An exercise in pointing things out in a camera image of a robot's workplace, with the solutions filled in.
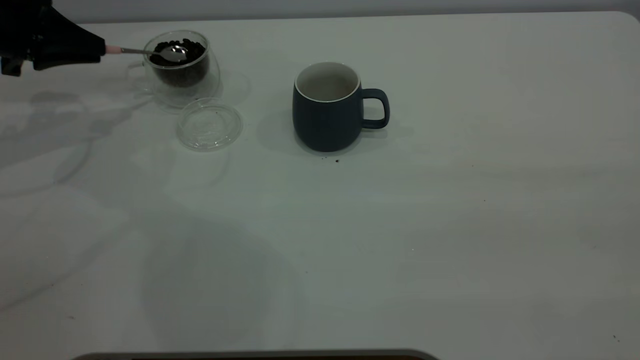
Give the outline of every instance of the dark blue mug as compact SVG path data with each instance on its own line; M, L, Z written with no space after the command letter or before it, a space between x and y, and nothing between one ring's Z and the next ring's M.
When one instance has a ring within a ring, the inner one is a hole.
M378 99L381 120L364 119L362 99ZM308 66L296 77L293 126L303 143L316 151L336 151L351 145L362 128L381 129L389 123L389 100L378 89L362 89L360 76L341 63Z

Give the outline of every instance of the spoon handle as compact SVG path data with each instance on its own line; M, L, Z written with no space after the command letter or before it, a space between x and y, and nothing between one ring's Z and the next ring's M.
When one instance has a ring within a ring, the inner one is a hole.
M156 54L153 51L127 49L125 47L112 46L112 45L107 45L106 53L107 54L144 54L144 55Z
M154 54L156 54L153 51L147 51L147 50L126 49L124 47L121 47L121 49L122 49L122 53L123 54L144 54L144 55L154 55Z

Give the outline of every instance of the coffee ground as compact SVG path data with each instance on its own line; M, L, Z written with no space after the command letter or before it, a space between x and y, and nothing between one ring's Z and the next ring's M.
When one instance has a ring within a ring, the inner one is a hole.
M154 51L158 53L171 45L185 47L187 49L186 60L169 61L160 55L152 55L149 56L149 61L159 66L176 67L194 62L207 51L201 43L193 42L187 38L182 39L182 42L177 40L161 42L156 45ZM207 75L209 72L209 59L205 56L205 58L200 60L198 63L194 63L182 69L154 69L154 71L163 83L177 88L187 88L201 82L201 80Z
M156 48L154 49L154 52L155 53L159 53L162 50L164 50L167 47L170 47L172 45L179 45L179 46L182 46L182 47L187 49L187 58L186 58L186 60L169 61L169 60L163 58L160 55L151 55L149 57L149 60L151 60L152 63L154 63L156 65L160 65L160 66L180 66L180 65L184 65L186 63L190 63L192 61L197 60L207 50L207 49L205 49L205 47L201 43L193 42L193 41L191 41L191 40L186 38L186 39L182 39L182 42L179 42L177 40L169 41L169 42L161 42L160 44L156 45Z

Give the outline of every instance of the white table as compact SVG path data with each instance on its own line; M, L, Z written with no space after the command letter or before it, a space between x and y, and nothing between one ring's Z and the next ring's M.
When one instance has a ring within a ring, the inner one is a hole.
M631 16L86 28L127 47L206 34L244 130L218 152L183 148L175 115L130 90L131 57L1 77L0 359L637 359ZM322 60L353 66L392 110L334 154L305 150L291 124L293 79Z

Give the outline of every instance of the clear plastic lid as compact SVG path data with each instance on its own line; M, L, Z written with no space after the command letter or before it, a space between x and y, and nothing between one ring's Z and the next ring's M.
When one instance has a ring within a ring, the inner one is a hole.
M242 119L233 107L208 97L187 105L180 112L178 139L189 149L213 151L229 145L242 133Z

